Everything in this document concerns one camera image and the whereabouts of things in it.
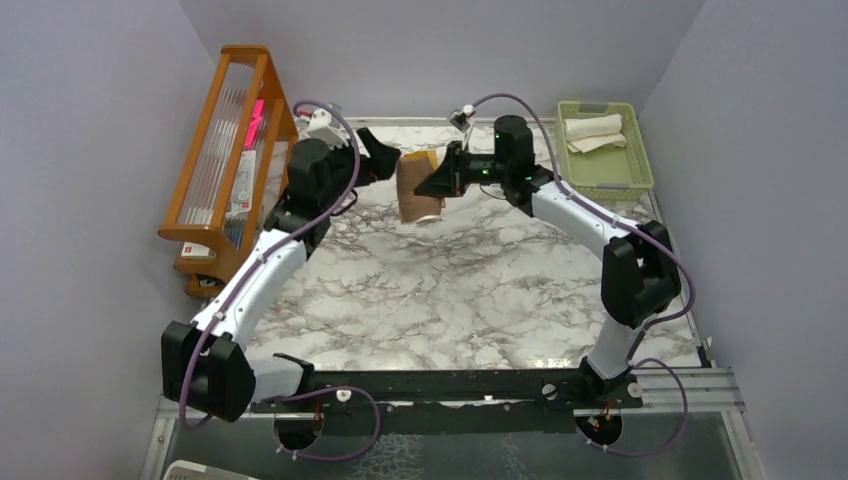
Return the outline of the white cream towel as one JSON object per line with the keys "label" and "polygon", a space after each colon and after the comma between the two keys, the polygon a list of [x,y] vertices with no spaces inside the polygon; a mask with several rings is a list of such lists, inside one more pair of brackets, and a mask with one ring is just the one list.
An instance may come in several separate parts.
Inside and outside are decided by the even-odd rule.
{"label": "white cream towel", "polygon": [[622,133],[623,117],[611,114],[585,119],[563,120],[566,146],[570,153],[589,153],[602,147],[623,148],[627,139]]}

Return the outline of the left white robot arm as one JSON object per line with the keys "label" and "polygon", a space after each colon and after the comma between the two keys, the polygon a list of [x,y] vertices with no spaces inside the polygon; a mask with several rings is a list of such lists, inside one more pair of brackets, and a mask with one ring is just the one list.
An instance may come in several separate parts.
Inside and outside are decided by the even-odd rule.
{"label": "left white robot arm", "polygon": [[228,422],[250,404],[278,398],[298,411],[313,401],[311,363],[287,354],[250,360],[246,349],[283,284],[323,240],[331,216],[356,187],[390,179],[401,152],[367,128],[351,144],[333,148],[317,138],[293,144],[287,184],[266,217],[249,256],[224,289],[187,323],[172,322],[161,336],[162,389],[182,409]]}

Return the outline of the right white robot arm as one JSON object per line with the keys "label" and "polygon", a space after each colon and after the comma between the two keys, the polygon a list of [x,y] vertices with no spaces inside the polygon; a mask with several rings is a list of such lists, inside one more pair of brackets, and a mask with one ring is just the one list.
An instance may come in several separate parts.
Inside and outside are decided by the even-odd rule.
{"label": "right white robot arm", "polygon": [[472,184],[499,185],[510,205],[559,228],[600,259],[605,319],[569,391],[589,406],[604,405],[625,383],[642,329],[681,293],[666,227],[617,220],[582,195],[565,192],[554,173],[537,164],[532,131],[516,115],[496,119],[491,154],[474,154],[462,142],[450,142],[439,167],[414,193],[461,197]]}

